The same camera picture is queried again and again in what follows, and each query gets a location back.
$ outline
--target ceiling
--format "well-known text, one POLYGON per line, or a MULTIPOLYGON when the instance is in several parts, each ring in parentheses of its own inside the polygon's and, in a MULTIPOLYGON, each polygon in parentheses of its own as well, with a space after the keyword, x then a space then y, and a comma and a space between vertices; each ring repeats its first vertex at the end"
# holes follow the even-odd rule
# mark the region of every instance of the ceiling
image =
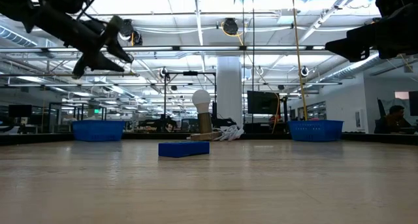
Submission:
MULTIPOLYGON (((380 17, 379 10, 375 6, 375 0, 295 0, 297 8, 298 38, 301 46, 324 46, 326 42, 342 39, 346 31, 355 27, 370 23, 372 18, 380 17)), ((101 20, 109 20, 112 15, 119 15, 125 19, 133 19, 134 27, 139 31, 144 40, 144 46, 294 46, 295 29, 293 24, 292 0, 96 0, 88 9, 88 13, 101 20), (225 18, 234 18, 242 33, 238 37, 226 36, 219 28, 225 18)), ((1 18, 0 25, 29 40, 45 47, 62 47, 62 42, 50 36, 40 29, 35 29, 31 34, 24 33, 23 25, 1 18)), ((122 46, 130 46, 124 41, 122 46)), ((22 48, 22 46, 0 39, 0 46, 4 48, 22 48)), ((124 104, 150 104, 145 109, 158 108, 156 104, 161 102, 162 86, 123 86, 123 91, 118 93, 111 89, 103 89, 98 84, 157 84, 162 83, 159 71, 164 67, 170 72, 205 71, 216 72, 218 56, 239 56, 247 68, 254 65, 259 67, 259 73, 255 73, 255 82, 295 82, 298 81, 298 59, 296 50, 281 51, 257 51, 254 59, 252 51, 244 55, 243 51, 160 51, 131 52, 136 57, 132 65, 124 65, 126 73, 133 72, 136 76, 111 76, 108 72, 86 72, 87 74, 102 74, 105 77, 86 76, 79 80, 73 80, 69 75, 80 54, 77 52, 53 52, 53 59, 30 52, 3 52, 2 57, 9 57, 23 62, 15 64, 14 69, 3 67, 0 69, 5 74, 38 74, 48 72, 55 77, 40 77, 38 82, 22 78, 13 78, 15 84, 36 83, 61 83, 61 84, 95 84, 85 87, 59 87, 59 91, 69 98, 80 97, 74 92, 87 92, 102 99, 126 98, 143 99, 147 103, 139 101, 121 100, 124 104)), ((346 62, 342 57, 335 56, 324 50, 301 51, 300 64, 311 71, 309 78, 321 77, 334 67, 346 62)), ((183 76, 178 75, 174 83, 180 83, 177 91, 169 89, 175 96, 169 102, 173 109, 178 105, 183 108, 182 102, 190 103, 189 97, 185 100, 177 100, 176 97, 183 93, 193 93, 196 89, 205 88, 210 93, 214 87, 210 84, 213 76, 183 76)), ((259 86, 260 90, 277 90, 277 84, 273 86, 259 86)), ((290 93, 295 87, 289 86, 283 92, 290 93)))

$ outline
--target table surface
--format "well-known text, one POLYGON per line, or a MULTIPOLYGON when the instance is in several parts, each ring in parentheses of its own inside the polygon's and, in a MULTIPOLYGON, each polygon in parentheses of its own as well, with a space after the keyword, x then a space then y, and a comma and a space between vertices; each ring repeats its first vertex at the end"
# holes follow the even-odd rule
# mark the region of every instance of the table surface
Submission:
POLYGON ((157 156, 157 140, 4 146, 2 223, 416 223, 418 147, 211 143, 157 156))

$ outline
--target light bulb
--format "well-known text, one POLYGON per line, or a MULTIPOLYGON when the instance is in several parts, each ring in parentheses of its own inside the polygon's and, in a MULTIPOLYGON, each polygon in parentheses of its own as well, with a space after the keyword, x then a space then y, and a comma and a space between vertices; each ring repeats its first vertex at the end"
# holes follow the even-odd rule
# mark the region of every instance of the light bulb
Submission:
POLYGON ((210 94, 206 90, 197 90, 191 100, 199 114, 209 113, 210 94))

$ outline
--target pillar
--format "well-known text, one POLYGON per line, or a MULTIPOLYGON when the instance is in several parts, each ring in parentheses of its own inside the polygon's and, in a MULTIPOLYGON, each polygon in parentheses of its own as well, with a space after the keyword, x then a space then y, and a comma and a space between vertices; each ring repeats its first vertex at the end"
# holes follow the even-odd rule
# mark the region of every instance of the pillar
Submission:
POLYGON ((218 57, 216 69, 218 117, 242 127, 242 66, 240 57, 218 57))

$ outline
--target wooden block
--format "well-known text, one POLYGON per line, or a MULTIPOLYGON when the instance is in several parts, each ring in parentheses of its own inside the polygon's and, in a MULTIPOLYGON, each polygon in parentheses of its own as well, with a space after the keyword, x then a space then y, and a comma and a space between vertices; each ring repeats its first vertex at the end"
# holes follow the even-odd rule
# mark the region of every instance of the wooden block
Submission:
POLYGON ((190 135, 190 140, 213 140, 222 136, 222 132, 202 133, 190 135))

